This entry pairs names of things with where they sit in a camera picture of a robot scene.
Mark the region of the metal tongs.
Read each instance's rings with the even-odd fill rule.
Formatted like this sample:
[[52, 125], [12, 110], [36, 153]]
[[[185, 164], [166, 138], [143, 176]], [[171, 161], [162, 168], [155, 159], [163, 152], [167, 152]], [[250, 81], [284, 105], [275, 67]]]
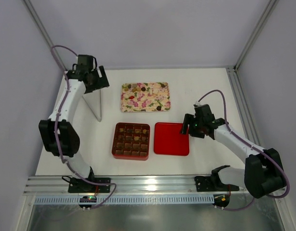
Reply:
[[87, 106], [95, 116], [98, 122], [102, 121], [102, 94], [101, 90], [96, 90], [94, 92], [84, 94], [83, 99]]

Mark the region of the red box lid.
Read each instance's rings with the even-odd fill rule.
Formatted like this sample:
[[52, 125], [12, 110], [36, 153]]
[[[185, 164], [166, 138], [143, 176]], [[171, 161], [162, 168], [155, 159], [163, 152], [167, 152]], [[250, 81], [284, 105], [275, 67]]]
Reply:
[[182, 123], [158, 122], [154, 128], [153, 150], [155, 154], [188, 156], [189, 137], [181, 134]]

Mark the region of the red chocolate box with insert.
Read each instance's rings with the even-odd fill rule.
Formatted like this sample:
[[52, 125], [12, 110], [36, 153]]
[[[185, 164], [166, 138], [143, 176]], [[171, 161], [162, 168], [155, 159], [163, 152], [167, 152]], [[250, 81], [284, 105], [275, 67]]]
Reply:
[[139, 123], [117, 123], [112, 155], [116, 159], [146, 161], [149, 155], [150, 126]]

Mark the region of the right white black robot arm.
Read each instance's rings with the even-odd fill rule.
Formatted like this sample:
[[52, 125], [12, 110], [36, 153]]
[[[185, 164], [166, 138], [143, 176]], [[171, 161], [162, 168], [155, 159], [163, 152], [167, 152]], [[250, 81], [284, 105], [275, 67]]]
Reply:
[[214, 169], [211, 176], [216, 179], [216, 185], [239, 186], [255, 198], [287, 187], [288, 180], [275, 149], [265, 149], [239, 136], [225, 119], [215, 118], [208, 104], [195, 105], [194, 110], [193, 115], [185, 114], [181, 134], [202, 139], [208, 136], [227, 147], [245, 165], [243, 169], [231, 166]]

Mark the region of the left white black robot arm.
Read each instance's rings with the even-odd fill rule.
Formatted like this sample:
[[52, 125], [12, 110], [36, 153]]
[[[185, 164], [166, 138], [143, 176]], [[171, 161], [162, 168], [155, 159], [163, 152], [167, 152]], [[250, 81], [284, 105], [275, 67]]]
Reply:
[[72, 172], [71, 192], [108, 188], [110, 181], [96, 179], [92, 167], [81, 156], [80, 138], [73, 127], [75, 111], [83, 95], [109, 86], [104, 67], [97, 65], [94, 56], [80, 54], [72, 69], [64, 71], [63, 76], [63, 92], [57, 106], [48, 119], [38, 125], [45, 150], [59, 157]]

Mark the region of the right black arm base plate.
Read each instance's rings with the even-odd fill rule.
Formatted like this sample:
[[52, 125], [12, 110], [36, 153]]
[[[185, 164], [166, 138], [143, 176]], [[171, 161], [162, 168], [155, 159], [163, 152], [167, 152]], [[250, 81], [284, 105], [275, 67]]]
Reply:
[[229, 186], [223, 184], [216, 176], [196, 176], [194, 178], [197, 192], [224, 192]]

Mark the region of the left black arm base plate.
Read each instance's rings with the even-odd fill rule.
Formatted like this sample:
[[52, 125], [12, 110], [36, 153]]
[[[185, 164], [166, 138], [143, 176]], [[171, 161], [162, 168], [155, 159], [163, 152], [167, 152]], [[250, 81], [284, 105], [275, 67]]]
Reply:
[[62, 180], [69, 184], [68, 193], [109, 193], [111, 178], [96, 178], [92, 180], [95, 184], [90, 184], [82, 179], [69, 176], [62, 176]]

